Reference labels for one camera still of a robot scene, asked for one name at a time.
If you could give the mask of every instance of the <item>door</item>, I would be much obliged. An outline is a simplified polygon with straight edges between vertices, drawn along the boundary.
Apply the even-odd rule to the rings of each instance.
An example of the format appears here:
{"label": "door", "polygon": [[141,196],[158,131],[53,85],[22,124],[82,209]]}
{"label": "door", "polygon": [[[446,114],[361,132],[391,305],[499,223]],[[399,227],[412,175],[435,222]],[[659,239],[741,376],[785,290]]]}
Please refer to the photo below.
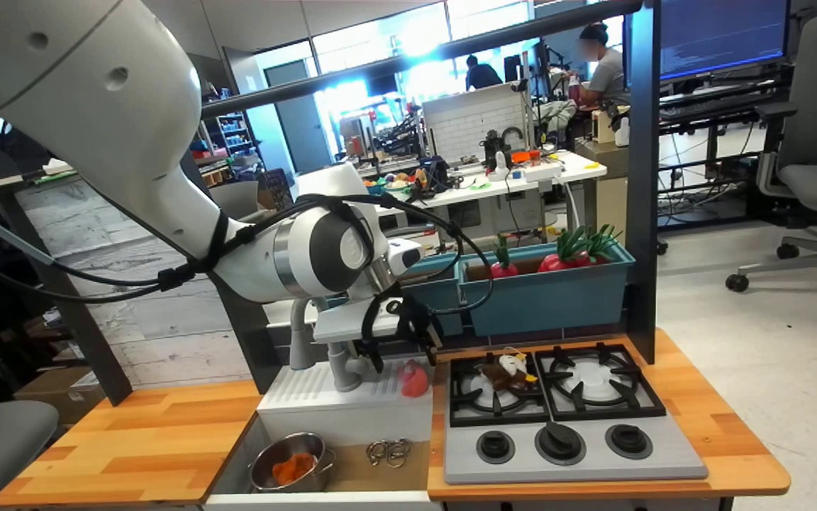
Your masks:
{"label": "door", "polygon": [[[268,68],[265,73],[270,88],[302,83],[310,75],[304,60]],[[314,97],[275,101],[275,114],[283,127],[296,173],[310,173],[333,163]]]}

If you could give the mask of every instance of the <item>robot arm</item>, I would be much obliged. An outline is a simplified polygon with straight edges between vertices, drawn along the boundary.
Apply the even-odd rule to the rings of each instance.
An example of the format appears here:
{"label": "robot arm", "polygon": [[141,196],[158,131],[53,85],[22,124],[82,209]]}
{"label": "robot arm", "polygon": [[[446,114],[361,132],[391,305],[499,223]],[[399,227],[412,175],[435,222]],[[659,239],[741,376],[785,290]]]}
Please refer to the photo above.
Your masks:
{"label": "robot arm", "polygon": [[[0,117],[60,152],[92,186],[158,239],[202,260],[226,223],[178,161],[202,117],[199,75],[171,31],[138,0],[0,0]],[[364,192],[351,166],[297,180],[297,192]],[[354,206],[387,256],[371,206]],[[370,267],[354,223],[307,209],[216,260],[250,301],[347,291]]]}

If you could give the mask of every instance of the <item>computer monitor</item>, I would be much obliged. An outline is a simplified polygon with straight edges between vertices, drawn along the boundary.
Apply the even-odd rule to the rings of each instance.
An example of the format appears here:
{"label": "computer monitor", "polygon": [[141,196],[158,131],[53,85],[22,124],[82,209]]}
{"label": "computer monitor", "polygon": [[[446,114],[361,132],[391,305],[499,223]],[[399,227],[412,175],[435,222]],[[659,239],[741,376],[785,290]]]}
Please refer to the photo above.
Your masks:
{"label": "computer monitor", "polygon": [[662,0],[662,83],[778,61],[788,0]]}

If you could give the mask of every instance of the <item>wooden countertop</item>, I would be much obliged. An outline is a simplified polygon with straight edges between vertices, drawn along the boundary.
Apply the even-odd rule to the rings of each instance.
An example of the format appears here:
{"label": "wooden countertop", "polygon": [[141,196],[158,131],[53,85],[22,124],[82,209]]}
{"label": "wooden countertop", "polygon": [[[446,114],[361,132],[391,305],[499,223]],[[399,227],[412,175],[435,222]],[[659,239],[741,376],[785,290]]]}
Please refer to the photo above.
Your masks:
{"label": "wooden countertop", "polygon": [[0,511],[199,506],[255,418],[250,379],[103,399],[0,491]]}
{"label": "wooden countertop", "polygon": [[[608,344],[624,344],[641,362],[632,344],[618,335]],[[588,498],[588,496],[750,496],[785,493],[788,473],[750,425],[726,406],[693,361],[659,332],[659,361],[645,366],[645,376],[662,395],[666,412],[677,419],[696,452],[703,457],[706,480],[638,480],[638,483],[509,483],[509,484],[448,484],[443,480],[446,436],[446,379],[448,361],[438,362],[435,429],[432,429],[432,498]]]}

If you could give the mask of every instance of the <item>gray floor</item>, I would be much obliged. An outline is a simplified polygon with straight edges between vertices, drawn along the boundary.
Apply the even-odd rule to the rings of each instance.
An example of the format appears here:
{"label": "gray floor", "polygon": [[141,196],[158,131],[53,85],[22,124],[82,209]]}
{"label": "gray floor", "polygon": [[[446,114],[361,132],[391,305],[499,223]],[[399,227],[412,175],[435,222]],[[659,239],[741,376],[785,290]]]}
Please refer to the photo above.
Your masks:
{"label": "gray floor", "polygon": [[791,471],[778,498],[737,498],[737,511],[817,507],[817,270],[753,277],[746,295],[723,285],[741,260],[772,256],[778,227],[666,234],[659,259],[659,325]]}

